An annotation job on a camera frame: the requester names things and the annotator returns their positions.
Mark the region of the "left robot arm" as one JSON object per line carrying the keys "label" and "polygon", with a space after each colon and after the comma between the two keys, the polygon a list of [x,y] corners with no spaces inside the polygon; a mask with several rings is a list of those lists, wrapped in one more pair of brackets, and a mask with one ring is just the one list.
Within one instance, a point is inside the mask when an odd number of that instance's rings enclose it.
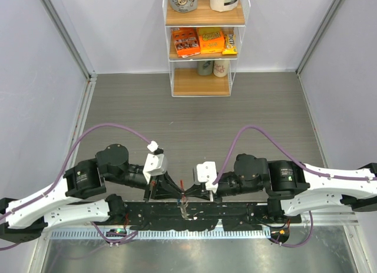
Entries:
{"label": "left robot arm", "polygon": [[183,190],[170,178],[162,149],[147,155],[144,165],[129,162],[128,149],[112,144],[93,159],[79,162],[56,185],[24,199],[1,199],[1,239],[14,244],[32,241],[63,225],[82,222],[118,225],[127,219],[123,199],[111,194],[97,202],[85,199],[106,193],[106,182],[142,189],[144,199],[180,199]]}

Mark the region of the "red handled keyring with chain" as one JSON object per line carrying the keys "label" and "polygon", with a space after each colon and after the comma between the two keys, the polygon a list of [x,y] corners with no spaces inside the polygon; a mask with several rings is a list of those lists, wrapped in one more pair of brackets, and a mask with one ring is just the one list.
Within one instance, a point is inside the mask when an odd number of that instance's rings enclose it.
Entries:
{"label": "red handled keyring with chain", "polygon": [[180,180],[180,187],[181,187],[181,190],[183,192],[183,196],[181,198],[181,205],[178,205],[178,206],[180,208],[181,216],[183,217],[183,219],[189,220],[189,214],[187,212],[188,200],[184,196],[184,185],[183,185],[182,180]]}

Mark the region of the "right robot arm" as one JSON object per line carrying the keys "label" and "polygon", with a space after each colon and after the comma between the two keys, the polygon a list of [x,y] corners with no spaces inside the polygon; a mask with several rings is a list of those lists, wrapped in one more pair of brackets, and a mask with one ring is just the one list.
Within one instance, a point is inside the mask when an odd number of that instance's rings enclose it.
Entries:
{"label": "right robot arm", "polygon": [[185,197],[221,201],[223,197],[266,192],[266,214],[273,222],[342,205],[354,212],[376,211],[375,163],[342,170],[239,154],[233,170],[222,175],[212,161],[198,164],[194,181],[184,192]]}

